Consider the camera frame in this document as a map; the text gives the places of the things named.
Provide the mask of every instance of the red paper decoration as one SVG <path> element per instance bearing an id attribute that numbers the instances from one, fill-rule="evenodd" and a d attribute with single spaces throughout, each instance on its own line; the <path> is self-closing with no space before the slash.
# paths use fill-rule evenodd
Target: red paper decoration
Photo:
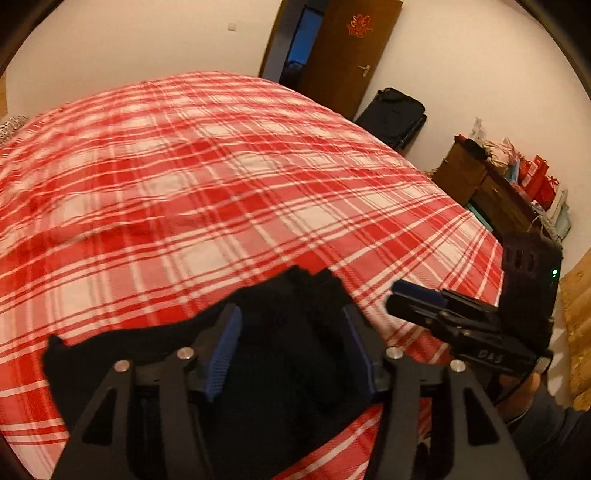
<path id="1" fill-rule="evenodd" d="M 355 37 L 363 38 L 369 32 L 373 31 L 373 28 L 369 27 L 369 23 L 371 22 L 371 18 L 369 15 L 353 15 L 353 20 L 347 25 L 349 29 L 349 35 L 354 35 Z"/>

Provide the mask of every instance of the wooden door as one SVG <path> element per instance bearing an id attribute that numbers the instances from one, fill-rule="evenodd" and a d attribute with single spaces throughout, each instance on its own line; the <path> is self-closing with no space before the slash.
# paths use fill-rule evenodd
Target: wooden door
<path id="1" fill-rule="evenodd" d="M 297 90 L 352 119 L 401 9 L 399 0 L 332 0 Z"/>

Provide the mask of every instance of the metal bolt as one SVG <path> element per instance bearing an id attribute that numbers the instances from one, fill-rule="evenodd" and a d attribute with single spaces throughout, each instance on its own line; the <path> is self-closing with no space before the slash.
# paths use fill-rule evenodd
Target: metal bolt
<path id="1" fill-rule="evenodd" d="M 458 374 L 466 371 L 466 364 L 461 360 L 452 360 L 452 363 L 450 363 L 449 366 L 455 373 Z"/>
<path id="2" fill-rule="evenodd" d="M 392 360 L 400 360 L 404 356 L 404 352 L 397 346 L 391 346 L 386 350 L 386 356 Z"/>
<path id="3" fill-rule="evenodd" d="M 181 360 L 189 360 L 193 355 L 195 355 L 195 350 L 189 346 L 184 346 L 177 350 L 177 357 Z"/>
<path id="4" fill-rule="evenodd" d="M 127 372 L 127 370 L 129 370 L 129 367 L 131 367 L 129 360 L 119 360 L 115 363 L 115 366 L 113 368 L 116 372 L 122 374 L 123 372 Z"/>

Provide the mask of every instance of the cable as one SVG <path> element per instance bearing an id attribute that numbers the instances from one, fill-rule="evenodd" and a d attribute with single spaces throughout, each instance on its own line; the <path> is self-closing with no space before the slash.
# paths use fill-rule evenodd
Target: cable
<path id="1" fill-rule="evenodd" d="M 525 382 L 527 382 L 527 379 L 529 377 L 532 376 L 532 374 L 535 371 L 535 367 L 531 369 L 530 373 L 528 373 L 527 375 L 524 375 L 518 383 L 516 383 L 513 387 L 511 387 L 507 392 L 505 392 L 505 394 L 501 395 L 499 398 L 497 398 L 494 401 L 494 405 L 495 407 L 497 405 L 500 405 L 501 403 L 503 403 L 505 400 L 507 400 L 508 398 L 512 397 L 513 395 L 515 395 L 515 393 L 517 393 L 517 391 L 523 387 L 523 385 L 525 384 Z"/>

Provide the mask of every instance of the door handle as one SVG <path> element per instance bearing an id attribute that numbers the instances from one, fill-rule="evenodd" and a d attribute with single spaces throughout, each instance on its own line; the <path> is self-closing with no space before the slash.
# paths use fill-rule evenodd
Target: door handle
<path id="1" fill-rule="evenodd" d="M 365 67 L 363 67 L 363 65 L 357 65 L 357 68 L 363 70 L 363 76 L 367 77 L 368 73 L 369 73 L 369 69 L 371 68 L 370 65 L 366 65 Z"/>

